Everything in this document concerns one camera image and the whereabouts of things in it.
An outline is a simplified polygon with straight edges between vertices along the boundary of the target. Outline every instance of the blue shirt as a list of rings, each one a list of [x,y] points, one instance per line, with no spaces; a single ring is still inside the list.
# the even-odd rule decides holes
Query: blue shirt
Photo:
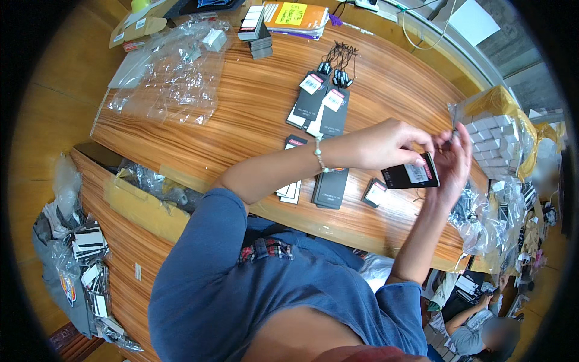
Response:
[[[297,306],[365,344],[426,355],[417,283],[374,295],[347,247],[272,224],[248,218],[229,190],[205,194],[153,285],[149,332],[161,360],[239,361],[269,317]]]

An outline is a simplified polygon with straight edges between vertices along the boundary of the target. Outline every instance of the beaded bracelet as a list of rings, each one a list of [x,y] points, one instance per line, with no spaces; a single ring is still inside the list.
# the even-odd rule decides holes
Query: beaded bracelet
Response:
[[[314,155],[318,157],[318,162],[320,163],[320,167],[322,168],[323,173],[328,173],[335,170],[329,169],[324,165],[324,161],[322,161],[322,150],[320,150],[320,139],[318,137],[316,137],[316,150],[314,151]]]

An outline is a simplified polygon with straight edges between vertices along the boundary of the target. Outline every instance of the stack of white boxes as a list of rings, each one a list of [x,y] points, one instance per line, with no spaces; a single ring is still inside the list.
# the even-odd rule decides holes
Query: stack of white boxes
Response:
[[[516,176],[521,144],[515,122],[507,115],[483,112],[458,119],[471,136],[472,155],[489,178]]]

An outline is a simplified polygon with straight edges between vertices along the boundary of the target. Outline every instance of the white cable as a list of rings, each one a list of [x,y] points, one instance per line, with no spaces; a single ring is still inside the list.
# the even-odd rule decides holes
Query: white cable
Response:
[[[440,41],[442,40],[442,38],[444,38],[444,34],[446,33],[446,27],[448,26],[448,22],[450,21],[450,17],[452,16],[452,13],[455,12],[455,5],[456,5],[456,0],[452,3],[452,9],[450,10],[450,15],[448,16],[448,20],[446,21],[446,24],[444,25],[444,29],[442,30],[442,35],[440,36],[440,39],[437,40],[436,43],[434,43],[431,47],[419,47],[418,45],[414,44],[412,42],[412,40],[410,40],[410,37],[408,36],[408,34],[406,33],[406,28],[404,27],[404,16],[406,15],[406,10],[402,12],[402,30],[404,32],[404,35],[406,36],[406,39],[410,42],[410,44],[412,44],[412,46],[414,46],[416,49],[420,49],[420,50],[430,50],[432,48],[434,48],[438,43],[440,43]]]

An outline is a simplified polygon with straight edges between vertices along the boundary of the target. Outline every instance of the power strip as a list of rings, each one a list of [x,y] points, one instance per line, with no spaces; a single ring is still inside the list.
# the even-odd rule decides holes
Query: power strip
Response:
[[[377,4],[371,4],[368,0],[355,0],[355,4],[356,6],[371,10],[373,12],[377,12],[380,9]]]

